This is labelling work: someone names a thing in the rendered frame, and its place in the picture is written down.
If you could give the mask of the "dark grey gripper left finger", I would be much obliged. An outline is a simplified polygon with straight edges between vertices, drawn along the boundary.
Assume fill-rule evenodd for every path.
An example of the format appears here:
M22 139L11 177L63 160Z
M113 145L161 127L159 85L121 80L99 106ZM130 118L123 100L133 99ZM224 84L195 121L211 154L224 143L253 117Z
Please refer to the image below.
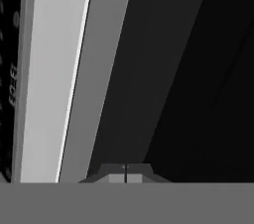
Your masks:
M123 164L103 164L99 171L83 180L80 183L124 183L125 166Z

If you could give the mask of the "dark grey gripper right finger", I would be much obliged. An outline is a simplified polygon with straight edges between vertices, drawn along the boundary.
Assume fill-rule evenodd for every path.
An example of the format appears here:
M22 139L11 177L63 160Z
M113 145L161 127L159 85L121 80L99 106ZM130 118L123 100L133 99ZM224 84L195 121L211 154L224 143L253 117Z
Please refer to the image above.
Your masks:
M125 179L127 183L169 183L167 179L154 173L150 164L127 164Z

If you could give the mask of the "dark glass microwave door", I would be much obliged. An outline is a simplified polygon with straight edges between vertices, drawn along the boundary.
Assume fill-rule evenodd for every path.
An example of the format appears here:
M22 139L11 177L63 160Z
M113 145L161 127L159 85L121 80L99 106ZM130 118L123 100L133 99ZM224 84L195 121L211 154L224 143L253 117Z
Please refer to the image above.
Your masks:
M104 49L91 0L61 179L150 164L171 182L254 182L254 0L127 0L102 100L88 58Z

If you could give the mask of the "black microwave oven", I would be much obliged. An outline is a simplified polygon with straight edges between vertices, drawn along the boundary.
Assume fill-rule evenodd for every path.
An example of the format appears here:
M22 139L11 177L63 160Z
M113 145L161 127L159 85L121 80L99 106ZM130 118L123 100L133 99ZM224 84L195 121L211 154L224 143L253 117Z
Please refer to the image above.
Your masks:
M0 0L0 174L21 181L35 0Z

